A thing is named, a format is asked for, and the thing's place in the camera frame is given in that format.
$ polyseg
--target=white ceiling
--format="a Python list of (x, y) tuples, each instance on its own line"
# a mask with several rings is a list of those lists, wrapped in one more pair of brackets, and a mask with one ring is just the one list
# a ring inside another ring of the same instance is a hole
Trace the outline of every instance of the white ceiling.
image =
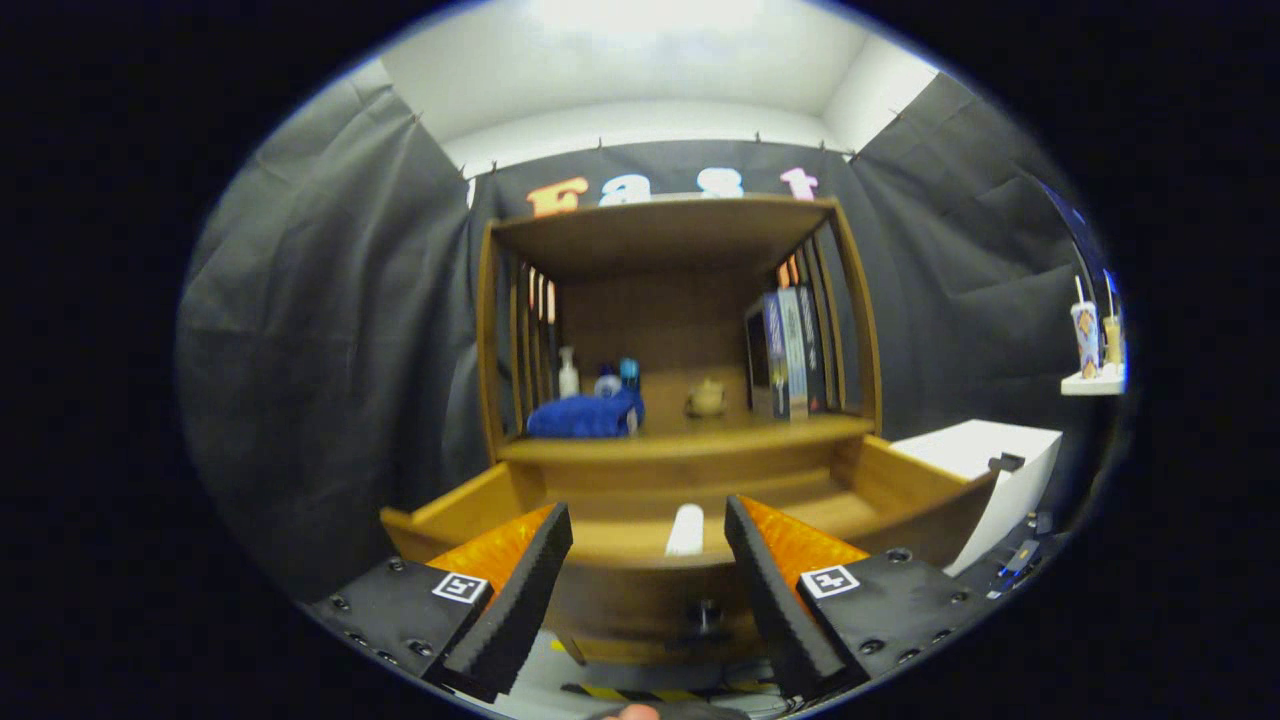
[[(675, 23), (655, 24), (672, 8)], [(539, 19), (549, 15), (562, 22)], [(490, 0), (408, 35), (381, 60), (444, 143), (622, 101), (735, 102), (820, 118), (867, 38), (803, 0)]]

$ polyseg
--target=small teapot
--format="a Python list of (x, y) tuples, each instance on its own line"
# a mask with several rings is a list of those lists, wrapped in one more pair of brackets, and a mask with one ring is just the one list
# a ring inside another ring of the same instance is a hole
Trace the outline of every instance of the small teapot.
[(724, 383), (707, 378), (703, 384), (690, 388), (685, 413), (699, 418), (724, 413)]

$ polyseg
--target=white bottle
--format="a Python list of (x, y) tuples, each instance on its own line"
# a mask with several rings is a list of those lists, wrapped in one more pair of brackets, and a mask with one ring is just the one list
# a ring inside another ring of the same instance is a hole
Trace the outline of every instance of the white bottle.
[(563, 363), (561, 365), (561, 375), (559, 375), (561, 397), (562, 398), (573, 397), (575, 395), (579, 393), (579, 382), (577, 382), (577, 369), (573, 368), (572, 347), (561, 348), (561, 361)]

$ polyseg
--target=book spine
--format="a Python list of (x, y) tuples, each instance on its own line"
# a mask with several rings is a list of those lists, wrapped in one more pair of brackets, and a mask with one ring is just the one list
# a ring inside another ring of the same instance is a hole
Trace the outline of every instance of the book spine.
[(790, 418), (790, 397), (787, 396), (787, 352), (782, 337), (782, 309), (778, 295), (764, 296), (764, 340), (769, 351), (769, 387), (772, 388), (773, 416)]
[(814, 309), (813, 288), (799, 286), (800, 319), (804, 323), (804, 366), (809, 380), (809, 411), (820, 413), (827, 409), (827, 382), (823, 375), (822, 350), (818, 347), (818, 320)]
[(796, 288), (788, 287), (778, 291), (778, 307), (782, 310), (782, 336), (787, 354), (787, 405), (790, 418), (805, 418), (809, 415), (809, 383), (804, 361), (804, 329), (800, 322), (800, 302), (796, 300)]

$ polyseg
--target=blue towel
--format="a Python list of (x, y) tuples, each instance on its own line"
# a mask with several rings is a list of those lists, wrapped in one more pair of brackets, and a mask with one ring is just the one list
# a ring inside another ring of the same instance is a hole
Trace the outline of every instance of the blue towel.
[(554, 400), (529, 416), (530, 437), (590, 438), (626, 437), (627, 413), (636, 411), (636, 424), (644, 423), (644, 400), (632, 389), (620, 389), (613, 397), (575, 395)]

